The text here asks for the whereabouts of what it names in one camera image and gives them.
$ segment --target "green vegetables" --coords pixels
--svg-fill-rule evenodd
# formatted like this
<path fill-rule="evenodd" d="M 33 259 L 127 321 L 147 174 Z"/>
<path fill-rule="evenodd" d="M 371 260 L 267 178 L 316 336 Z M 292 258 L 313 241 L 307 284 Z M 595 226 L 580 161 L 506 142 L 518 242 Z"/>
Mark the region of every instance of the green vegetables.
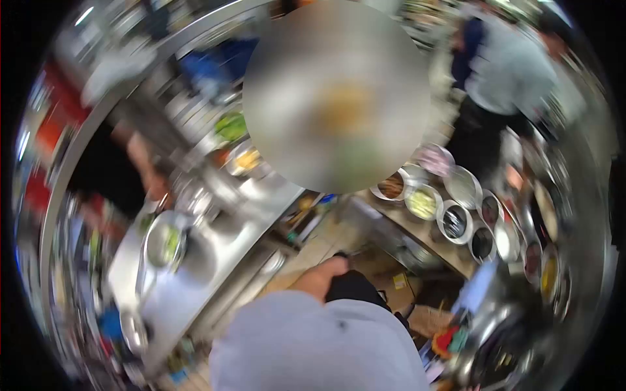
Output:
<path fill-rule="evenodd" d="M 176 249 L 180 244 L 180 232 L 174 227 L 168 227 L 167 238 L 163 245 L 163 261 L 170 263 L 174 261 Z"/>
<path fill-rule="evenodd" d="M 227 141 L 236 141 L 248 133 L 243 114 L 236 111 L 227 113 L 222 119 L 217 121 L 215 130 L 218 135 Z"/>

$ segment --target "stainless steel counter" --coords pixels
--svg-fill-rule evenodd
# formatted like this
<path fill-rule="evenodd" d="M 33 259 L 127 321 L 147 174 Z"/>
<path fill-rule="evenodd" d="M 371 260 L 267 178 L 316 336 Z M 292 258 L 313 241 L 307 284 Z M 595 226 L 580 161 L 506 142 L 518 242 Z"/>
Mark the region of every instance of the stainless steel counter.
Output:
<path fill-rule="evenodd" d="M 150 288 L 155 274 L 148 271 L 147 295 L 140 306 L 135 295 L 141 246 L 137 229 L 130 229 L 120 245 L 107 280 L 116 304 L 120 308 L 139 306 L 152 330 L 150 345 L 142 356 L 148 377 L 157 374 L 225 279 L 304 189 L 271 173 L 258 181 L 243 182 L 239 191 L 246 201 L 236 214 L 223 211 L 210 225 L 192 228 L 187 252 L 175 274 L 157 275 Z"/>

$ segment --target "black apron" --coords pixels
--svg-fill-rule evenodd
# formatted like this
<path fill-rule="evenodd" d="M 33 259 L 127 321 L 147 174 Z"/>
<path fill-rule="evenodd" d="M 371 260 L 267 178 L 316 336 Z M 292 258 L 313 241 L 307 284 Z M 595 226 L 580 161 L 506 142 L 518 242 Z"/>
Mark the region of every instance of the black apron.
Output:
<path fill-rule="evenodd" d="M 507 126 L 522 137 L 532 135 L 530 124 L 523 114 L 491 113 L 466 96 L 446 148 L 454 156 L 457 165 L 466 168 L 479 181 L 484 180 L 498 165 L 500 133 Z"/>

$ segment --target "white shirt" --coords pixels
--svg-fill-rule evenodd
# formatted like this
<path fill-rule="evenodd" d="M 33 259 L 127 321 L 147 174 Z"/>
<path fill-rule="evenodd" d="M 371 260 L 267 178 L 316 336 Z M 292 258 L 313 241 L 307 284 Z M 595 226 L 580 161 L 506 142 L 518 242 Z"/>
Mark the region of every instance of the white shirt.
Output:
<path fill-rule="evenodd" d="M 495 19 L 489 20 L 487 43 L 471 67 L 474 72 L 466 89 L 478 106 L 503 115 L 521 111 L 530 120 L 558 81 L 536 31 L 512 28 Z"/>
<path fill-rule="evenodd" d="M 214 391 L 428 391 L 402 323 L 359 300 L 322 305 L 298 291 L 242 307 L 209 356 Z"/>

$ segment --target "blue shirt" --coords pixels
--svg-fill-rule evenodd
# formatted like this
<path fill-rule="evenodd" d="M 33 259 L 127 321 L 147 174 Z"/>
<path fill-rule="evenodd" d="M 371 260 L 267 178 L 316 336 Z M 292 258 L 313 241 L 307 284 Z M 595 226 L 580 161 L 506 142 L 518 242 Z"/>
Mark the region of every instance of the blue shirt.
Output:
<path fill-rule="evenodd" d="M 298 291 L 242 307 L 209 357 L 214 391 L 429 389 L 400 321 L 375 304 Z"/>

